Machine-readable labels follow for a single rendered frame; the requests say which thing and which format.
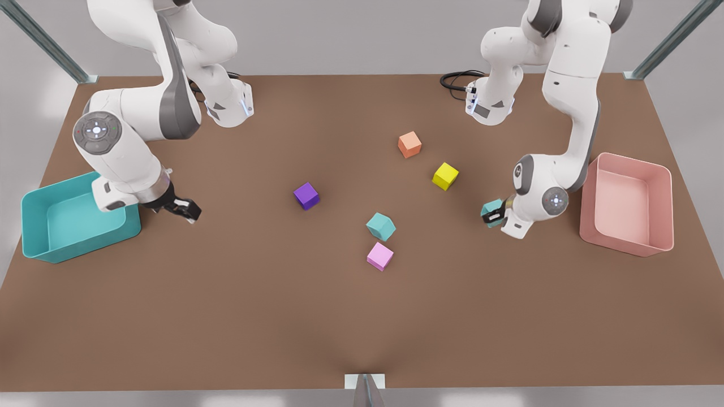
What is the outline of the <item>teal blue cube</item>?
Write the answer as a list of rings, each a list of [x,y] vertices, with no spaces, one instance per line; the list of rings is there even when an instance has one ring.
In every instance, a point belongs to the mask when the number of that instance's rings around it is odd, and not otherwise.
[[[505,201],[497,199],[495,201],[491,201],[491,202],[484,204],[481,209],[481,214],[480,214],[481,218],[482,218],[482,214],[485,214],[486,212],[492,211],[497,208],[505,208]],[[486,224],[486,226],[489,228],[492,228],[492,227],[496,227],[497,225],[500,225],[500,224]]]
[[[387,242],[396,230],[396,226],[393,221],[391,221],[390,217],[385,216],[380,212],[376,212],[365,226],[374,237],[382,240],[383,242]]]

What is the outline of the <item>yellow cube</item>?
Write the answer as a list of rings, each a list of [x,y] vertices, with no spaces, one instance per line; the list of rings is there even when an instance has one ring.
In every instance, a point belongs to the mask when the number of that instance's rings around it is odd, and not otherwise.
[[[458,170],[456,170],[453,166],[447,164],[447,162],[443,162],[435,171],[432,178],[432,183],[434,183],[434,185],[438,186],[439,188],[442,188],[442,190],[448,190],[450,186],[455,182],[458,175]]]

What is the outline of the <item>orange cube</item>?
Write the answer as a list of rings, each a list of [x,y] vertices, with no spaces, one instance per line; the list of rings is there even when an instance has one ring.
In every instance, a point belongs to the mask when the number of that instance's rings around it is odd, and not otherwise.
[[[398,149],[408,159],[421,152],[422,142],[416,132],[411,131],[398,137]]]

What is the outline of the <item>teal plastic bin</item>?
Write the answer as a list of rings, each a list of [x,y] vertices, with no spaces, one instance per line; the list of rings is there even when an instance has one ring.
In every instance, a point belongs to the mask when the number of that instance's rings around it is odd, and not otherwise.
[[[138,235],[137,205],[111,212],[98,209],[89,172],[28,192],[21,199],[21,252],[60,263]]]

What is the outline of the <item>pink plastic bin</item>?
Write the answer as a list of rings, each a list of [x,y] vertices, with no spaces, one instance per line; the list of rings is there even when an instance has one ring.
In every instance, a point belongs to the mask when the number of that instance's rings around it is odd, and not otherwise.
[[[602,153],[582,187],[580,237],[637,257],[674,247],[673,182],[665,167]]]

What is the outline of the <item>pink cube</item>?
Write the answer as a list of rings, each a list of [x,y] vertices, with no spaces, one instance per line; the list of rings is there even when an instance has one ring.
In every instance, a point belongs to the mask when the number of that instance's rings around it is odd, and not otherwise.
[[[372,250],[367,255],[367,261],[377,270],[383,271],[390,263],[394,252],[390,248],[385,247],[382,243],[375,243]]]

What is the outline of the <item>purple cube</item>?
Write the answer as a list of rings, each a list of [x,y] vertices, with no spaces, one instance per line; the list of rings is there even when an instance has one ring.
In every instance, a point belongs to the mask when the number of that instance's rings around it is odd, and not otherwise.
[[[319,193],[309,182],[294,190],[293,195],[305,211],[316,206],[320,201]]]

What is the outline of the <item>silver frame post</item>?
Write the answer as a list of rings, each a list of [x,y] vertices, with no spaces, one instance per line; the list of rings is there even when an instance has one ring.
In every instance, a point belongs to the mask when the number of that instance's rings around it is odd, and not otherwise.
[[[46,31],[19,5],[16,0],[0,0],[0,10],[35,42],[77,84],[94,84],[98,75],[89,75]]]
[[[723,3],[724,0],[699,0],[696,6],[634,70],[623,72],[623,77],[631,81],[645,80],[649,74],[659,67],[660,64]]]
[[[385,407],[380,389],[386,388],[385,374],[345,374],[344,388],[354,389],[352,407]]]

